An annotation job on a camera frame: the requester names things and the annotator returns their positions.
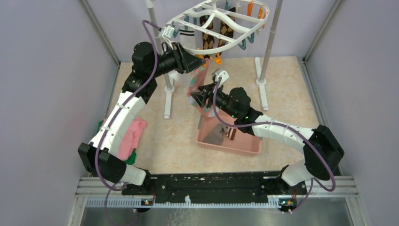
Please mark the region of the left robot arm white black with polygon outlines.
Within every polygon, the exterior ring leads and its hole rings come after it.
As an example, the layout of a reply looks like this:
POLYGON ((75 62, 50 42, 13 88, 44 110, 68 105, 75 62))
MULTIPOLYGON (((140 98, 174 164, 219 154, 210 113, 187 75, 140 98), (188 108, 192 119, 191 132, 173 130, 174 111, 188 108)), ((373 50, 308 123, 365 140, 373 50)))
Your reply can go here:
POLYGON ((206 61, 187 52, 180 43, 173 42, 159 54, 150 42, 140 42, 134 46, 132 62, 132 72, 114 109, 98 133, 87 144, 80 144, 78 154, 86 171, 102 182, 133 184, 133 189, 143 195, 151 188, 148 172, 117 157, 124 135, 157 88, 157 77, 169 72, 190 73, 206 61))

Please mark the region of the white oval clip hanger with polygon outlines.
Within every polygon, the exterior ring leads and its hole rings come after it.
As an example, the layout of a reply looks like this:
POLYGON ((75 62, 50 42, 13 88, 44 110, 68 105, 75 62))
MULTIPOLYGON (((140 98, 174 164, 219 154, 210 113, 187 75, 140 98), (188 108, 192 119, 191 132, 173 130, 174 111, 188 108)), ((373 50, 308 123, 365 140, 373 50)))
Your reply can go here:
POLYGON ((198 56, 214 56, 235 47, 246 50, 248 45, 253 44, 255 37, 265 28, 269 14, 269 7, 260 0, 226 0, 224 4, 219 0, 205 0, 178 14, 166 23, 175 28, 174 38, 166 44, 171 46, 175 42, 180 42, 180 29, 193 29, 195 31, 196 49, 185 48, 189 53, 198 56), (201 16, 208 16, 208 20, 203 26, 200 26, 201 16), (234 30, 232 38, 219 33, 221 21, 224 21, 234 30), (202 49, 202 33, 214 37, 213 49, 202 49), (217 47, 218 39, 225 40, 226 44, 217 47))

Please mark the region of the pink dotted sock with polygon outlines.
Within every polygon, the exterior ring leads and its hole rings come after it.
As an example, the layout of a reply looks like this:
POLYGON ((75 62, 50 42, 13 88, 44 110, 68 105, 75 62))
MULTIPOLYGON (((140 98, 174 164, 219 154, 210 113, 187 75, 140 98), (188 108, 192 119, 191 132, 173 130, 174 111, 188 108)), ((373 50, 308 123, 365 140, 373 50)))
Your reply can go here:
POLYGON ((190 81, 189 88, 187 91, 187 97, 189 103, 194 106, 204 117, 211 118, 215 116, 212 108, 201 107, 191 96, 192 91, 198 91, 199 86, 203 86, 205 83, 205 78, 208 72, 209 60, 206 59, 206 63, 201 67, 197 68, 193 72, 193 78, 190 81))

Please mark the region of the grey red striped sock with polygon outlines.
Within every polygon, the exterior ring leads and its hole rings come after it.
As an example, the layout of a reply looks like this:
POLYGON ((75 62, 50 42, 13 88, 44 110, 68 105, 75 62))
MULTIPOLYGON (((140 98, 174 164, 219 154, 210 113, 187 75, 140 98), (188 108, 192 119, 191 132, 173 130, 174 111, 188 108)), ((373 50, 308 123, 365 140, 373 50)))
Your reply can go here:
POLYGON ((204 137, 202 142, 211 145, 222 145, 225 139, 233 141, 236 132, 236 128, 219 123, 204 137))

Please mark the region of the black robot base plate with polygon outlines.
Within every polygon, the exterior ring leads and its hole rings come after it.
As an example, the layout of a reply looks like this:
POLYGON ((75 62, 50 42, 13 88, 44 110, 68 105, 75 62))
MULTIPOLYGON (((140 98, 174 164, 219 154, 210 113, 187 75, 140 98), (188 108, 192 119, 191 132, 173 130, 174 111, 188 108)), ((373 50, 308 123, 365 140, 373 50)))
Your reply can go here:
POLYGON ((258 207, 281 211, 297 207, 304 182, 291 187, 278 171, 152 174, 143 185, 127 185, 122 195, 141 197, 144 206, 258 207))

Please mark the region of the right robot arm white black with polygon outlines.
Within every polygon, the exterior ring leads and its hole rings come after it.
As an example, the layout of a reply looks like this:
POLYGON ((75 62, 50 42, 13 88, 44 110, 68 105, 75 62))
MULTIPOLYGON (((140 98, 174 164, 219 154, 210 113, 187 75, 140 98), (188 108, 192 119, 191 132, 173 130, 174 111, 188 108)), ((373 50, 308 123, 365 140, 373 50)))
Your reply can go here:
POLYGON ((231 126, 241 132, 281 142, 303 154, 302 160, 281 170, 276 181, 280 193, 288 194, 295 185, 312 178, 317 182, 331 180, 329 191, 335 189, 334 171, 344 151, 328 127, 303 128, 272 119, 251 107, 251 98, 242 87, 226 94, 214 82, 189 92, 189 96, 200 107, 219 109, 234 118, 231 126))

